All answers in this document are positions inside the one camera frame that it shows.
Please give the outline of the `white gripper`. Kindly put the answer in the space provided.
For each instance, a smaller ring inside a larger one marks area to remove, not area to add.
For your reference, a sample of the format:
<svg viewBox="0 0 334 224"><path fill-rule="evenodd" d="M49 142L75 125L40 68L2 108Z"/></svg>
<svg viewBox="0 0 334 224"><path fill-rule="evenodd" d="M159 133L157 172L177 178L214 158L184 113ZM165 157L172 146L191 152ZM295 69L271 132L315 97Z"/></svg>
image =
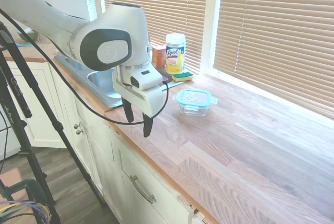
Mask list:
<svg viewBox="0 0 334 224"><path fill-rule="evenodd" d="M134 86L126 87L117 80L116 72L113 72L113 88L124 98L123 109L128 123L134 121L132 104L143 112L144 137L150 136L153 126L152 117L156 115L163 106L163 92L160 86L156 85L146 90L140 90Z"/></svg>

